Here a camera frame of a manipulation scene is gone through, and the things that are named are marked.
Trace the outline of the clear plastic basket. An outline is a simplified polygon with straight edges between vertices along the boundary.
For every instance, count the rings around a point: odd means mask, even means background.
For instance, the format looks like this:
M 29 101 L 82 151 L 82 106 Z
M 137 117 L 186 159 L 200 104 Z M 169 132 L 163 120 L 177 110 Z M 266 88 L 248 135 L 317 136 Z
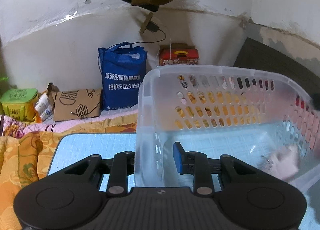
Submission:
M 263 156 L 295 144 L 299 171 L 289 183 L 306 192 L 319 180 L 319 112 L 295 81 L 267 71 L 172 65 L 148 72 L 139 88 L 135 183 L 189 186 L 173 145 L 208 157 L 228 154 L 260 169 Z

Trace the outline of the white plush toy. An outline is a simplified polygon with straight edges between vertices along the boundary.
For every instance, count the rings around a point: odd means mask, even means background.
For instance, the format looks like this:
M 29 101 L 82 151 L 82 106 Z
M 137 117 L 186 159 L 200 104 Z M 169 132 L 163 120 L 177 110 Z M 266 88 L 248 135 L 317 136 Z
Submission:
M 284 145 L 271 153 L 263 156 L 260 170 L 280 180 L 287 180 L 299 171 L 299 152 L 295 144 Z

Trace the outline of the brown paper bag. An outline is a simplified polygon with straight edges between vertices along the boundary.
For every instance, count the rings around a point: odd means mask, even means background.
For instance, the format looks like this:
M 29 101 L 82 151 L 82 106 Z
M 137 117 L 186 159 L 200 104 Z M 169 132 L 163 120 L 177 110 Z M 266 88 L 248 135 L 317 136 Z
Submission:
M 53 104 L 53 120 L 61 122 L 98 117 L 101 91 L 102 89 L 59 91 L 53 83 L 48 84 L 47 94 Z

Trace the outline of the orange floral blanket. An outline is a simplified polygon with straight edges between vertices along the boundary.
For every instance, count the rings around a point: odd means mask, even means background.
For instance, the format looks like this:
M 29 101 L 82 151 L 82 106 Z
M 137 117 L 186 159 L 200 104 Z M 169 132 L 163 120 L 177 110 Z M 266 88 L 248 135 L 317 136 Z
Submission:
M 79 132 L 135 132 L 137 115 L 85 122 L 63 131 L 29 132 L 22 138 L 1 135 L 1 229 L 21 229 L 14 213 L 16 194 L 27 185 L 44 178 L 54 151 L 66 135 Z

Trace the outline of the blue tote bag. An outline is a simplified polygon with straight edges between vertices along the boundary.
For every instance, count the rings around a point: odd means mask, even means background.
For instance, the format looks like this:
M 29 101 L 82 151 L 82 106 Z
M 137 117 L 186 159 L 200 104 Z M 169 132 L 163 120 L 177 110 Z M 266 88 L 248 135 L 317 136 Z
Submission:
M 138 103 L 147 54 L 143 47 L 129 42 L 98 49 L 104 110 L 125 109 Z

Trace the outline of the red gift box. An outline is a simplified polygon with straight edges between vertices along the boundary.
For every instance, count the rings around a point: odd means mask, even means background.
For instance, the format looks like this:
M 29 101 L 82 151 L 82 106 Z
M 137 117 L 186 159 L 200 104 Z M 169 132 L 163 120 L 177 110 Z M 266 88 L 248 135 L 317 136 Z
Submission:
M 199 52 L 194 45 L 186 43 L 173 43 L 161 45 L 159 48 L 159 65 L 192 64 L 199 63 Z

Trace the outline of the green yellow tin box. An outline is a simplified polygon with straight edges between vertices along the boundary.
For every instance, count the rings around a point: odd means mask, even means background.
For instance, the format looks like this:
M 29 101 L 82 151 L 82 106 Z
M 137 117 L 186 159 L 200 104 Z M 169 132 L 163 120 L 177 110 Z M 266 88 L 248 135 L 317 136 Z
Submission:
M 6 116 L 19 121 L 32 121 L 34 106 L 39 99 L 37 89 L 10 89 L 1 96 L 1 105 Z

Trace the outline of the dark wooden headboard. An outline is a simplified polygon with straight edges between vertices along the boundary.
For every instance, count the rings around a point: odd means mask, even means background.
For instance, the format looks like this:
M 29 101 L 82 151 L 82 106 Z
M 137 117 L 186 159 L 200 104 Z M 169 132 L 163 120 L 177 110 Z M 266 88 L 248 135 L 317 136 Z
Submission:
M 319 99 L 319 77 L 285 54 L 247 38 L 234 67 L 279 73 L 298 83 L 312 99 Z

